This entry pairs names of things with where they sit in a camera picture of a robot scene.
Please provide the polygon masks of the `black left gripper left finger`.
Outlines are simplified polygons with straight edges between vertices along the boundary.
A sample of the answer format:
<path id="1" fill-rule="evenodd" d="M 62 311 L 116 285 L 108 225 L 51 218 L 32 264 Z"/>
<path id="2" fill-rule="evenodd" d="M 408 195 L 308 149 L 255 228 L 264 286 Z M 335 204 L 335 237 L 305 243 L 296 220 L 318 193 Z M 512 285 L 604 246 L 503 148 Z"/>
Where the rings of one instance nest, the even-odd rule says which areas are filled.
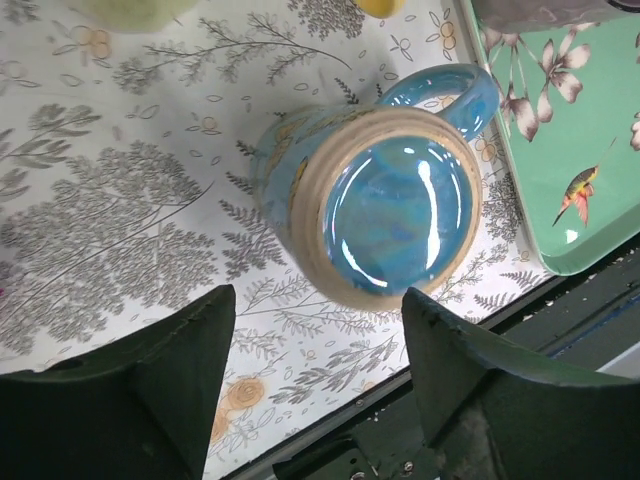
<path id="1" fill-rule="evenodd" d="M 201 478 L 235 301 L 222 285 L 86 354 L 3 375 L 2 477 Z"/>

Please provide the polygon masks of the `lilac mug black handle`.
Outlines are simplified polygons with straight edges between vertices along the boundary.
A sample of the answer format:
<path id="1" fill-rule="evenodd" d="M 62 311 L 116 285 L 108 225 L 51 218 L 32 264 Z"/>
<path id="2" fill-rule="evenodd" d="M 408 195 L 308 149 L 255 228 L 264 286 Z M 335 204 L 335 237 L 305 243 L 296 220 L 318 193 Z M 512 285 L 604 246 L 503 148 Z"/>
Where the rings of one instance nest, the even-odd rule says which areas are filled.
<path id="1" fill-rule="evenodd" d="M 635 0 L 473 0 L 480 22 L 501 33 L 545 31 L 639 14 Z"/>

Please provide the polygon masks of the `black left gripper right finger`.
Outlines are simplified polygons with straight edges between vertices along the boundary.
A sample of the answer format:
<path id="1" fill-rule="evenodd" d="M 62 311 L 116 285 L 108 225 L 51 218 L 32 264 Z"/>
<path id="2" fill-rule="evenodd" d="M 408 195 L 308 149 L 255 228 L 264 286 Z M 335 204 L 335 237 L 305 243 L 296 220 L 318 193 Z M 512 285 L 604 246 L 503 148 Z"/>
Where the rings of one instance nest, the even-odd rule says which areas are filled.
<path id="1" fill-rule="evenodd" d="M 527 350 L 414 288 L 401 312 L 440 478 L 638 478 L 638 381 Z"/>

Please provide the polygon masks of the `blue glazed mug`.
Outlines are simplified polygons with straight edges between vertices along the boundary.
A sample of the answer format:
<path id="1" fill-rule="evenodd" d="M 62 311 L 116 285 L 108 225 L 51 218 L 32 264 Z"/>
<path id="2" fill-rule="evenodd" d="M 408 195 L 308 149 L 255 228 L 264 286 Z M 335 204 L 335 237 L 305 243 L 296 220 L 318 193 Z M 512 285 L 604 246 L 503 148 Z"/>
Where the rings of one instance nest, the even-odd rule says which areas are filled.
<path id="1" fill-rule="evenodd" d="M 429 292 L 466 256 L 481 218 L 470 143 L 499 107 L 475 64 L 429 67 L 372 104 L 309 106 L 262 134 L 253 196 L 310 283 L 359 310 Z"/>

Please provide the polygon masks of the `lime green mug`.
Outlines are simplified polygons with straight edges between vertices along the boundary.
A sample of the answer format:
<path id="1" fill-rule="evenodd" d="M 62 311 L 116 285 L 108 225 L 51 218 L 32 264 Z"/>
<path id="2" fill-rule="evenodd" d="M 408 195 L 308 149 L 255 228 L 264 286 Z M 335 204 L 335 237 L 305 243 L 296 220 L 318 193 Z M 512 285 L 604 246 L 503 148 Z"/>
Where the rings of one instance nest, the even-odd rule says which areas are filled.
<path id="1" fill-rule="evenodd" d="M 124 33 L 160 31 L 191 10 L 197 0 L 71 0 L 65 4 L 108 30 Z"/>

